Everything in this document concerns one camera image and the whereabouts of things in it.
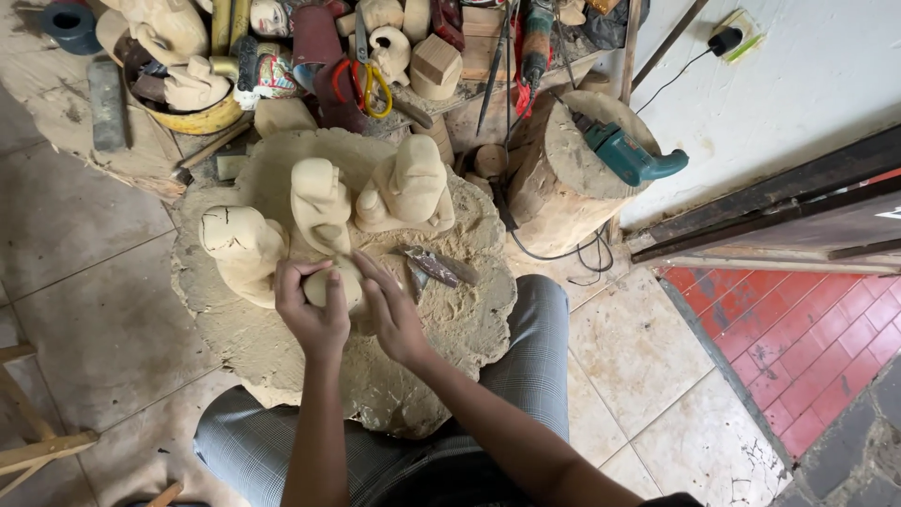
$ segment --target hand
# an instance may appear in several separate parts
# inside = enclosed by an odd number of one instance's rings
[[[372,312],[378,344],[388,357],[411,368],[432,350],[415,303],[401,290],[394,275],[367,253],[354,250],[352,257],[366,277],[361,286]]]
[[[288,259],[278,261],[276,266],[276,311],[304,349],[308,364],[311,361],[340,362],[341,351],[350,335],[350,317],[340,274],[329,272],[324,309],[308,303],[301,286],[305,276],[331,265],[332,261],[305,263]]]

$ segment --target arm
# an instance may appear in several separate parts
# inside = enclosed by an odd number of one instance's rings
[[[441,358],[422,331],[416,307],[394,277],[368,255],[354,253],[363,290],[388,357],[438,395],[498,466],[544,505],[633,507],[642,499],[601,474],[562,438]]]
[[[304,350],[304,397],[300,402],[281,507],[350,504],[338,372],[350,334],[341,277],[330,272],[325,309],[306,302],[301,279],[331,265],[279,261],[276,310]]]

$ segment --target wall socket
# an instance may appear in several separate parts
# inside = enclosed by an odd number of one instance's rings
[[[725,21],[714,28],[714,30],[710,33],[710,36],[713,37],[714,35],[730,26],[742,31],[742,41],[738,46],[735,46],[735,49],[733,49],[732,51],[723,53],[720,58],[725,60],[726,63],[735,63],[742,57],[742,55],[744,55],[744,53],[748,52],[748,50],[759,46],[763,41],[764,34],[760,30],[760,27],[757,25],[757,22],[755,22],[754,19],[751,18],[750,14],[748,14],[748,11],[744,9],[736,9],[735,12],[729,14],[729,17],[727,17]]]

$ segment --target person's left hand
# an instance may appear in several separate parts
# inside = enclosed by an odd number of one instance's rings
[[[317,308],[306,300],[301,281],[305,276],[332,265],[332,261],[306,263],[281,260],[276,267],[273,289],[276,311],[297,338],[306,361],[327,362],[341,360],[341,350],[350,335],[347,300],[341,286],[341,276],[329,272],[325,283],[325,308]]]

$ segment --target white wall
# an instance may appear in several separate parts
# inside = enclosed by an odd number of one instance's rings
[[[636,72],[691,3],[651,0]],[[633,92],[633,110],[706,50],[711,30],[737,7],[766,39],[733,65],[705,55],[642,111],[663,151],[682,148],[691,160],[626,207],[623,227],[658,222],[901,123],[899,0],[710,0]],[[619,53],[596,68],[614,78]]]

